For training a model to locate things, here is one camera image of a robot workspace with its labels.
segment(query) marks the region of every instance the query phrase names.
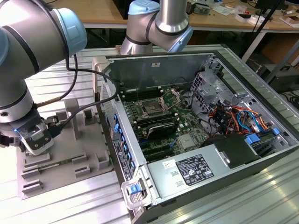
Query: warning label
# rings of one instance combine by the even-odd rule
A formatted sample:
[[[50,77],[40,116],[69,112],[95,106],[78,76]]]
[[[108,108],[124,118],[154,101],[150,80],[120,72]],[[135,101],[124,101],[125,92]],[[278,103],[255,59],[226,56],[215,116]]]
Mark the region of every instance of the warning label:
[[[214,176],[201,154],[178,161],[176,165],[188,186]]]

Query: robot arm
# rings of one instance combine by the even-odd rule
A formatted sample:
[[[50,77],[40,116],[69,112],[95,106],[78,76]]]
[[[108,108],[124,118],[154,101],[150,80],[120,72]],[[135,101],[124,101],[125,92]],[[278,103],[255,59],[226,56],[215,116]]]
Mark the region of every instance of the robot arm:
[[[152,43],[170,53],[180,52],[193,34],[186,5],[186,0],[160,0],[160,4],[150,0],[133,1],[121,54],[152,53]]]
[[[86,31],[69,9],[49,11],[67,42],[67,52],[56,26],[37,0],[0,0],[0,135],[2,141],[20,137],[32,154],[53,145],[47,126],[34,107],[25,79],[87,44]]]

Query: desk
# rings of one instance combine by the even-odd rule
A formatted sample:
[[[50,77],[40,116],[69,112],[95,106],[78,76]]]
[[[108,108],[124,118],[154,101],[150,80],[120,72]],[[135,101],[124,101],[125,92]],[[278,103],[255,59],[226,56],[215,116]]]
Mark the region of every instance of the desk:
[[[246,5],[251,14],[256,9],[247,3],[236,0],[232,5]],[[73,10],[82,20],[86,28],[127,28],[127,20],[124,20],[112,0],[58,0],[52,4],[55,8],[66,7]],[[254,40],[242,60],[247,61],[249,56],[256,49],[266,33],[299,33],[299,29],[283,23],[274,15],[273,20],[268,22],[261,33]],[[232,14],[224,16],[211,10],[209,16],[192,14],[190,25],[194,30],[206,31],[235,31],[252,32],[254,26],[249,23],[239,22]]]

